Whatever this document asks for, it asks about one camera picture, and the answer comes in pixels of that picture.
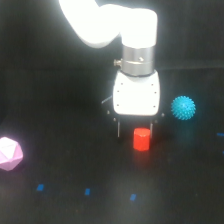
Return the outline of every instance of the red block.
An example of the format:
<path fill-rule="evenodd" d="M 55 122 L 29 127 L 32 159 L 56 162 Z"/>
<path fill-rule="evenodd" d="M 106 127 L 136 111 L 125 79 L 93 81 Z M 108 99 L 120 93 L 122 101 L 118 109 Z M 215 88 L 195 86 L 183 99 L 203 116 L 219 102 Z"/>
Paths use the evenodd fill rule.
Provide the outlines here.
<path fill-rule="evenodd" d="M 136 128 L 134 131 L 134 149 L 147 151 L 150 148 L 150 130 L 147 128 Z"/>

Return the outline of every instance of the pink geometric object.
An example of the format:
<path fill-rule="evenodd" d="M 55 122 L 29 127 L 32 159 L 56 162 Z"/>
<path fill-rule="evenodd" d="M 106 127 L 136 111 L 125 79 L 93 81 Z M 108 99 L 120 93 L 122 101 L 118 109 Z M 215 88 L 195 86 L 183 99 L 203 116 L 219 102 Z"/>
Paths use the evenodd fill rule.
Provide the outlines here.
<path fill-rule="evenodd" d="M 0 139 L 0 169 L 13 170 L 23 159 L 23 152 L 18 142 L 9 139 Z"/>

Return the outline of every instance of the teal ball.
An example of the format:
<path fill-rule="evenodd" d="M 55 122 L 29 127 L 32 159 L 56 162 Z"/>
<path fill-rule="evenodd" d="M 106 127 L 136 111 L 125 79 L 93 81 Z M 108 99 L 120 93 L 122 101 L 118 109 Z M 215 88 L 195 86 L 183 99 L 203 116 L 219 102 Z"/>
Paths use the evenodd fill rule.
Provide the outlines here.
<path fill-rule="evenodd" d="M 179 96 L 174 99 L 171 105 L 171 111 L 179 120 L 191 119 L 196 111 L 194 101 L 186 96 Z"/>

